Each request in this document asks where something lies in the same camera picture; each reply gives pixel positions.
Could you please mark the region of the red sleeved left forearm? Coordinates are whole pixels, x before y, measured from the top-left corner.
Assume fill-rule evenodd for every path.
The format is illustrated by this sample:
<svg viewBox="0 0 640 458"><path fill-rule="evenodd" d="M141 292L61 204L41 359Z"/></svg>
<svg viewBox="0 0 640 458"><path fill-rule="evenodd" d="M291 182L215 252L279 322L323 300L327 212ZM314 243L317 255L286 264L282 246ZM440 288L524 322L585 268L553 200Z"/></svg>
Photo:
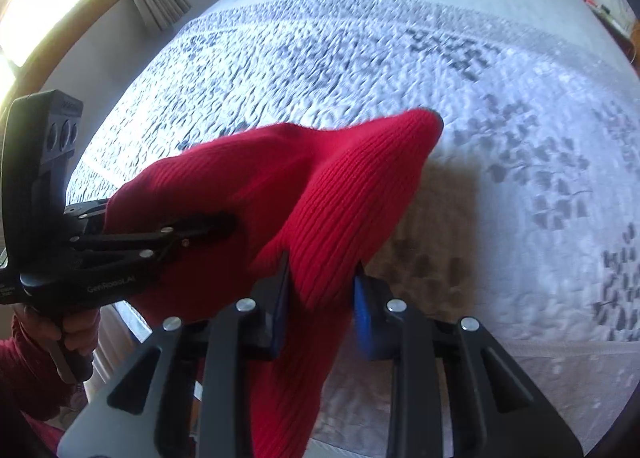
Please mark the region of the red sleeved left forearm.
<svg viewBox="0 0 640 458"><path fill-rule="evenodd" d="M26 457L29 444L58 450L63 431L50 426L70 404L76 386L61 380L51 357L12 317L11 337L1 341L2 456Z"/></svg>

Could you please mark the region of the person's left hand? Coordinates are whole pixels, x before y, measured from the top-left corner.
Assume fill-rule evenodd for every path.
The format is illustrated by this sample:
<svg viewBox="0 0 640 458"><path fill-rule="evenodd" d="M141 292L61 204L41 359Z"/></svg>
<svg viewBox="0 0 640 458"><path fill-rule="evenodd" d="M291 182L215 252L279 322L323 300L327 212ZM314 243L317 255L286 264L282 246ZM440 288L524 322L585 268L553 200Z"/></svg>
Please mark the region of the person's left hand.
<svg viewBox="0 0 640 458"><path fill-rule="evenodd" d="M24 331L43 348L49 343L63 341L70 352L88 356L98 346L101 319L98 309L81 311L60 321L43 317L23 303L13 305L12 309Z"/></svg>

